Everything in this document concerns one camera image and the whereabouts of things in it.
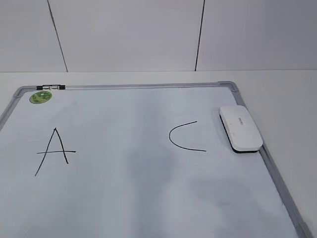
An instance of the whiteboard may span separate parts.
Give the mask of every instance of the whiteboard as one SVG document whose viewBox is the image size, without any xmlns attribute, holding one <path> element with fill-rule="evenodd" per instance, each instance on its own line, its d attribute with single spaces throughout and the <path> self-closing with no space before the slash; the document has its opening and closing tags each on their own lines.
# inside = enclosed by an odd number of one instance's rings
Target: whiteboard
<svg viewBox="0 0 317 238">
<path fill-rule="evenodd" d="M 297 237 L 261 155 L 230 147 L 229 88 L 33 93 L 0 132 L 0 237 Z M 171 139 L 206 151 L 169 140 L 194 121 Z"/>
</svg>

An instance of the table surface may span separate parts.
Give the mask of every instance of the table surface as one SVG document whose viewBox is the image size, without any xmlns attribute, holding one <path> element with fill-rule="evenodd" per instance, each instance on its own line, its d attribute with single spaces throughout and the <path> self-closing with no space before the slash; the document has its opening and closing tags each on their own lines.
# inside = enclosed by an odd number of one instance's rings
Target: table surface
<svg viewBox="0 0 317 238">
<path fill-rule="evenodd" d="M 0 112 L 20 86 L 233 81 L 305 222 L 317 237 L 317 70 L 0 73 Z"/>
</svg>

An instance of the sticker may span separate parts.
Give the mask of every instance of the sticker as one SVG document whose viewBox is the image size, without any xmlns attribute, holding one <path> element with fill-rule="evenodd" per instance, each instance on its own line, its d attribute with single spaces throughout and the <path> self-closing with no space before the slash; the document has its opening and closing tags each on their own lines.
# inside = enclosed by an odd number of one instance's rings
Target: sticker
<svg viewBox="0 0 317 238">
<path fill-rule="evenodd" d="M 34 104 L 46 103 L 49 99 L 51 99 L 52 94 L 48 91 L 41 91 L 33 94 L 30 97 L 30 102 Z"/>
</svg>

